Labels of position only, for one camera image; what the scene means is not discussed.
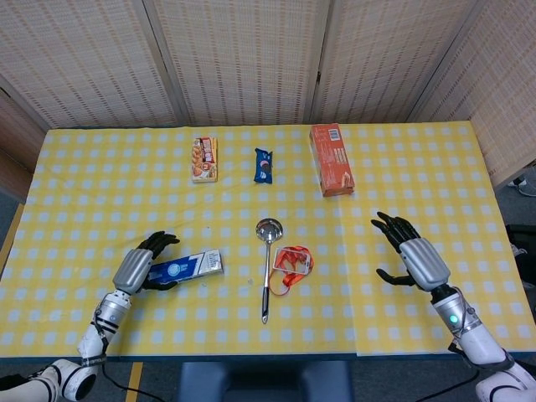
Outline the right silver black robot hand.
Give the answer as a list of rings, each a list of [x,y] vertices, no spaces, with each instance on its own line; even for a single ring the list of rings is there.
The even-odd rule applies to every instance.
[[[403,261],[407,275],[392,276],[378,268],[379,277],[393,286],[417,286],[422,291],[433,292],[445,286],[450,270],[432,243],[420,236],[416,228],[406,219],[391,217],[378,211],[379,219],[371,224],[384,234]]]

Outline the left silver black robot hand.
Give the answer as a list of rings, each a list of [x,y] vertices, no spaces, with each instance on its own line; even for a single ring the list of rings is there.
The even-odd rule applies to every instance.
[[[178,283],[158,283],[148,279],[154,260],[169,245],[175,245],[180,239],[175,234],[158,231],[143,240],[139,246],[130,250],[114,275],[113,284],[118,291],[129,295],[141,290],[168,291]]]

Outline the blue white toothpaste carton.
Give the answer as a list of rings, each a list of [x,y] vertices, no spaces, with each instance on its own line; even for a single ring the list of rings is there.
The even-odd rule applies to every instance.
[[[153,265],[148,280],[163,286],[223,272],[221,254],[214,249]]]

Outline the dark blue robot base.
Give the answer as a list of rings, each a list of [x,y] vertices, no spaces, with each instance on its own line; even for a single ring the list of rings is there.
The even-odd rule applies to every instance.
[[[184,363],[177,402],[354,402],[341,360]]]

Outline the yellow snack box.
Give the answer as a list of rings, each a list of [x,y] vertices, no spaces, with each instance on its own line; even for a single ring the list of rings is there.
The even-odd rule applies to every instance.
[[[194,138],[191,157],[193,183],[215,183],[218,180],[218,142],[215,137]]]

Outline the orange biscuit box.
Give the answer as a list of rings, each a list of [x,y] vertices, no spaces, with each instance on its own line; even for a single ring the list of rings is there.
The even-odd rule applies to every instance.
[[[339,125],[313,125],[309,139],[322,196],[353,193],[355,183]]]

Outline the yellow white checked tablecloth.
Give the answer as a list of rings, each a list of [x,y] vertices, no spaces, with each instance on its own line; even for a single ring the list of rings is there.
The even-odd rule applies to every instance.
[[[439,251],[492,335],[536,350],[533,322],[472,125],[467,121],[344,125],[350,195],[319,188],[308,126],[52,130],[45,137],[0,279],[0,358],[74,356],[126,253],[151,233],[180,243],[161,260],[221,252],[224,272],[145,291],[115,335],[114,356],[442,353],[451,335],[413,287],[376,273],[405,267],[371,224],[409,220]],[[193,183],[193,139],[215,137],[218,180]],[[273,183],[256,183],[255,149],[273,152]],[[270,292],[261,321],[265,244],[301,245],[309,276]]]

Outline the black bag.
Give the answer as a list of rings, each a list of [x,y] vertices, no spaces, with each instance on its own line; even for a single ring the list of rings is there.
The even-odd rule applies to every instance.
[[[536,225],[509,224],[506,231],[521,280],[536,287]]]

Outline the yellow floor tape strip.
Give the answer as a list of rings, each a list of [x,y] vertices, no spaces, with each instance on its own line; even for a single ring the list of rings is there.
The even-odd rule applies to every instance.
[[[131,373],[128,386],[133,389],[137,389],[140,385],[142,376],[143,363],[135,362],[131,366]],[[137,402],[138,393],[132,390],[126,392],[125,402]]]

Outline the clear badge holder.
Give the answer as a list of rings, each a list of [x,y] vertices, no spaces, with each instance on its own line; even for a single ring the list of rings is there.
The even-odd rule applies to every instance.
[[[308,275],[313,267],[312,254],[306,247],[276,248],[273,269],[288,274]]]

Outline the stainless steel ladle black grip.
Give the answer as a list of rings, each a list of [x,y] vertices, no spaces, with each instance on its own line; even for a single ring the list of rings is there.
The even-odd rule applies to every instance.
[[[255,227],[257,237],[265,244],[265,269],[261,304],[261,321],[267,324],[269,319],[269,279],[271,268],[271,246],[283,235],[283,227],[277,219],[262,219]]]

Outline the blue cookie packet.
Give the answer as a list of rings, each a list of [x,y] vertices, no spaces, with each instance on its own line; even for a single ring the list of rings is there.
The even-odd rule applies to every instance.
[[[273,152],[255,149],[255,176],[256,183],[273,183],[272,177]]]

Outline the woven folding screen panel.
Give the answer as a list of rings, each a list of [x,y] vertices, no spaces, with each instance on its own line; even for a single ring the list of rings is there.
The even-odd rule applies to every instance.
[[[0,192],[26,202],[49,124],[0,74]]]
[[[536,162],[536,0],[476,0],[410,121],[470,121],[496,188]]]
[[[153,0],[0,0],[0,89],[44,130],[189,123]]]
[[[309,121],[406,121],[478,3],[330,0]]]
[[[301,124],[330,0],[142,0],[192,126]]]

